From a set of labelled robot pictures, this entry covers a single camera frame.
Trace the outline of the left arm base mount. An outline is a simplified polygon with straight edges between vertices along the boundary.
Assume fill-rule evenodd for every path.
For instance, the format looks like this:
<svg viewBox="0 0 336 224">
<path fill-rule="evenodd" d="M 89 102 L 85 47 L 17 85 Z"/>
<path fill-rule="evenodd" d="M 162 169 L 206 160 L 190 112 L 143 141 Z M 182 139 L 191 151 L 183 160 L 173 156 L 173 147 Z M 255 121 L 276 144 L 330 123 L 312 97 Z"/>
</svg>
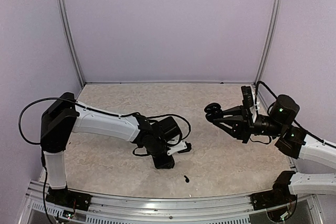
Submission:
<svg viewBox="0 0 336 224">
<path fill-rule="evenodd" d="M 46 201 L 73 210 L 88 211 L 92 195 L 64 189 L 48 189 Z"/>
</svg>

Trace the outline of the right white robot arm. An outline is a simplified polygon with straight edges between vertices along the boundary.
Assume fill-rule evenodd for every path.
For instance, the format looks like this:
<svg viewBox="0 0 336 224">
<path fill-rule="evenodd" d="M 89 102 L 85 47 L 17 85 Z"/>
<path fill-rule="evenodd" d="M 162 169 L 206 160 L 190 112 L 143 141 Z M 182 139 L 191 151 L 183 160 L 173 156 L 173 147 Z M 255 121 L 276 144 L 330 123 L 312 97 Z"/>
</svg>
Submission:
<svg viewBox="0 0 336 224">
<path fill-rule="evenodd" d="M 314 161 L 335 168 L 335 144 L 322 140 L 300 126 L 293 126 L 300 107 L 288 95 L 277 96 L 267 115 L 253 108 L 251 96 L 244 94 L 243 103 L 222 110 L 218 103 L 205 109 L 206 119 L 231 137 L 244 144 L 252 135 L 276 139 L 275 147 L 288 157 Z M 273 205 L 281 204 L 289 195 L 335 194 L 335 173 L 303 174 L 293 171 L 282 172 L 269 192 Z"/>
</svg>

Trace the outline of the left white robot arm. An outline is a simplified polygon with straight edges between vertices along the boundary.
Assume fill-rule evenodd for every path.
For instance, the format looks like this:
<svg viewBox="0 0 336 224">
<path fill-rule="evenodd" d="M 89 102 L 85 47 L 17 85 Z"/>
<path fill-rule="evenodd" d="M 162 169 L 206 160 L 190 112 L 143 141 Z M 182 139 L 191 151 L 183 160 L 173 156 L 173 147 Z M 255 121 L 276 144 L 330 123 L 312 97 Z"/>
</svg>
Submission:
<svg viewBox="0 0 336 224">
<path fill-rule="evenodd" d="M 66 92 L 42 114 L 40 138 L 52 195 L 64 206 L 74 199 L 66 188 L 64 158 L 71 133 L 104 135 L 144 147 L 157 169 L 173 168 L 173 154 L 189 149 L 171 115 L 159 121 L 138 112 L 113 114 L 77 102 Z"/>
</svg>

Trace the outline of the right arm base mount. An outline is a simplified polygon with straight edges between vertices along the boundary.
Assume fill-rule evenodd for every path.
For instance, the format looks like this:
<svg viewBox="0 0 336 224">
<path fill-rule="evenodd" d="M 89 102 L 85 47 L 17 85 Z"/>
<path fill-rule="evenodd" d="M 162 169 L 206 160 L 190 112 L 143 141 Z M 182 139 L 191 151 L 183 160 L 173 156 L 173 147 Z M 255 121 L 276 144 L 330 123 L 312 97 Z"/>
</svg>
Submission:
<svg viewBox="0 0 336 224">
<path fill-rule="evenodd" d="M 288 204 L 297 199 L 296 195 L 284 194 L 281 191 L 269 190 L 254 193 L 250 196 L 254 210 L 261 210 Z"/>
</svg>

